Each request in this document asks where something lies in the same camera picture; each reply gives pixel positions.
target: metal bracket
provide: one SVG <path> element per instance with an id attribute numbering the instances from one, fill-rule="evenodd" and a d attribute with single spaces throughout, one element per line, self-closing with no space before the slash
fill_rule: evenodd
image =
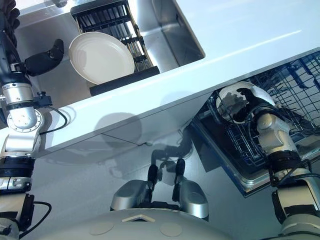
<path id="1" fill-rule="evenodd" d="M 5 139 L 0 157 L 35 157 L 40 147 L 39 131 L 44 121 L 41 113 L 38 110 L 34 111 L 37 123 L 30 129 L 17 128 L 10 115 L 8 116 L 9 135 Z"/>

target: gray floor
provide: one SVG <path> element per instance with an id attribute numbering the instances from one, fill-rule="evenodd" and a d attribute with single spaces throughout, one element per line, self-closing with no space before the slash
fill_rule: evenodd
<path id="1" fill-rule="evenodd" d="M 176 132 L 159 139 L 153 146 L 142 145 L 99 163 L 57 164 L 52 161 L 58 153 L 37 159 L 31 193 L 37 201 L 52 204 L 49 217 L 25 240 L 38 239 L 67 225 L 108 212 L 114 192 L 133 179 L 145 180 L 151 153 L 154 149 L 178 146 L 181 135 Z M 212 158 L 211 170 L 206 171 L 199 154 L 186 156 L 185 176 L 202 187 L 210 205 L 209 223 L 234 236 L 237 240 L 258 240 L 276 236 L 280 230 L 271 200 L 272 189 L 265 188 L 244 198 L 221 167 Z M 153 200 L 172 203 L 174 174 L 163 169 L 162 181 L 153 194 Z M 45 213 L 45 207 L 36 207 L 33 222 Z"/>

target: black cable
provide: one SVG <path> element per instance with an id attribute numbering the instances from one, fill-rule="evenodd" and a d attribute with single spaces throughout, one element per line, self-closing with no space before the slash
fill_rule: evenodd
<path id="1" fill-rule="evenodd" d="M 33 231 L 36 227 L 38 227 L 50 214 L 51 210 L 52 210 L 52 206 L 50 203 L 48 202 L 44 202 L 44 201 L 34 201 L 33 204 L 40 204 L 40 205 L 45 205 L 48 207 L 48 211 L 45 213 L 45 215 L 40 219 L 40 221 L 34 225 L 32 228 L 28 229 L 27 231 L 24 231 L 23 233 L 21 233 L 19 235 L 19 239 L 22 239 L 25 235 L 29 234 L 31 231 Z"/>
<path id="2" fill-rule="evenodd" d="M 56 109 L 56 108 L 54 108 L 54 107 L 52 107 L 52 106 L 46 106 L 46 108 L 51 109 L 51 110 L 55 111 L 56 113 L 58 113 L 60 116 L 62 116 L 63 119 L 64 119 L 64 123 L 63 123 L 62 126 L 57 127 L 57 128 L 55 128 L 55 129 L 41 132 L 40 135 L 52 133 L 52 132 L 54 132 L 54 131 L 63 129 L 63 128 L 68 124 L 68 119 L 67 119 L 67 117 L 66 117 L 61 111 L 59 111 L 58 109 Z"/>
<path id="3" fill-rule="evenodd" d="M 297 176 L 291 176 L 291 174 L 292 174 L 295 170 L 297 170 L 297 168 L 303 166 L 305 163 L 307 163 L 308 166 L 311 165 L 311 164 L 308 163 L 308 162 L 310 162 L 310 160 L 309 160 L 309 159 L 305 159 L 305 160 L 299 162 L 298 164 L 296 164 L 295 167 L 292 168 L 292 169 L 275 185 L 275 187 L 280 186 L 280 185 L 283 184 L 287 179 L 291 179 L 291 178 L 293 178 L 293 177 L 297 177 Z"/>

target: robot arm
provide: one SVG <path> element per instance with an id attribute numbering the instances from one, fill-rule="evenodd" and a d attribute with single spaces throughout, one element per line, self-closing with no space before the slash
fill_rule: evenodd
<path id="1" fill-rule="evenodd" d="M 28 75 L 48 72 L 61 62 L 64 55 L 63 41 L 57 39 L 49 51 L 21 62 L 14 35 L 20 24 L 16 19 L 20 12 L 15 5 L 14 0 L 0 0 L 1 100 L 5 101 L 9 112 L 8 136 L 0 152 L 0 235 L 7 239 L 19 239 L 19 232 L 30 227 L 34 211 L 34 196 L 26 192 L 32 186 L 44 118 L 36 110 L 39 102 L 34 98 Z"/>
<path id="2" fill-rule="evenodd" d="M 238 89 L 249 101 L 258 141 L 267 158 L 275 215 L 282 224 L 282 235 L 305 233 L 320 237 L 320 191 L 305 167 L 291 139 L 288 124 L 276 108 L 255 97 L 246 88 Z"/>

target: white plate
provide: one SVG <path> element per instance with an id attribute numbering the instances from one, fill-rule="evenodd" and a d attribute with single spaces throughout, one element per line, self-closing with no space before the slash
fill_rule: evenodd
<path id="1" fill-rule="evenodd" d="M 127 47 L 102 32 L 78 35 L 69 46 L 69 57 L 77 73 L 97 85 L 135 71 L 134 59 Z"/>
<path id="2" fill-rule="evenodd" d="M 261 98 L 271 105 L 275 106 L 275 102 L 271 96 L 262 88 L 257 87 L 256 85 L 247 82 L 239 81 L 235 84 L 229 85 L 221 89 L 219 92 L 219 97 L 216 99 L 215 105 L 218 109 L 219 114 L 227 121 L 234 122 L 237 124 L 244 124 L 245 122 L 237 122 L 232 119 L 233 114 L 238 113 L 238 111 L 247 104 L 247 99 L 240 92 L 237 92 L 238 89 L 250 89 L 254 96 Z"/>

